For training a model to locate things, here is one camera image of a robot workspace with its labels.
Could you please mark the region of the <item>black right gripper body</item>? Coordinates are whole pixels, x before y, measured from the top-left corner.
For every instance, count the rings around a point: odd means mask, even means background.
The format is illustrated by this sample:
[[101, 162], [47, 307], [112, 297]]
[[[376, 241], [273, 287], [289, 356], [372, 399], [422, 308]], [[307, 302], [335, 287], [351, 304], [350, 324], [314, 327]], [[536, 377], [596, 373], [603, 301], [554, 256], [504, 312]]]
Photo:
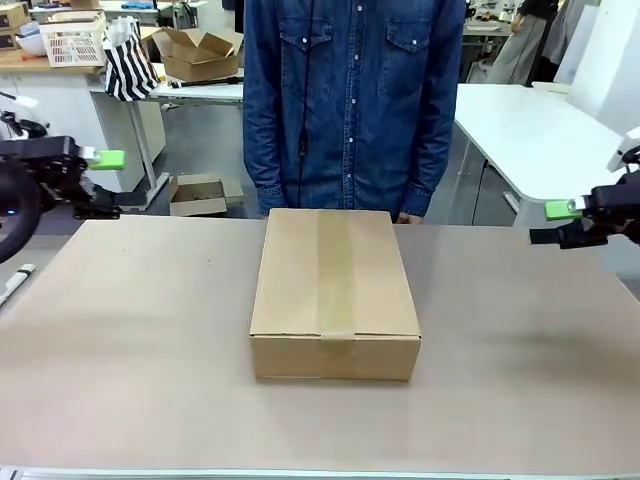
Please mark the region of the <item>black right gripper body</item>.
[[639, 171], [625, 173], [609, 187], [609, 231], [607, 236], [623, 235], [639, 244]]

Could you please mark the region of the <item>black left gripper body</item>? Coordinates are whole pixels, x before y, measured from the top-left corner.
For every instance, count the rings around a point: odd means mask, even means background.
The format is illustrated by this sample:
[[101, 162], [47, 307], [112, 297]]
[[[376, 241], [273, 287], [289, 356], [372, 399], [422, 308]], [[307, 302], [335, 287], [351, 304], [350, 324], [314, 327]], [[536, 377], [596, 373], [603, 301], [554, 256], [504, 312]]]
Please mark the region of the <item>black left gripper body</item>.
[[42, 213], [59, 205], [90, 207], [90, 193], [82, 185], [88, 162], [81, 150], [69, 136], [1, 142], [1, 156], [25, 167], [36, 185]]

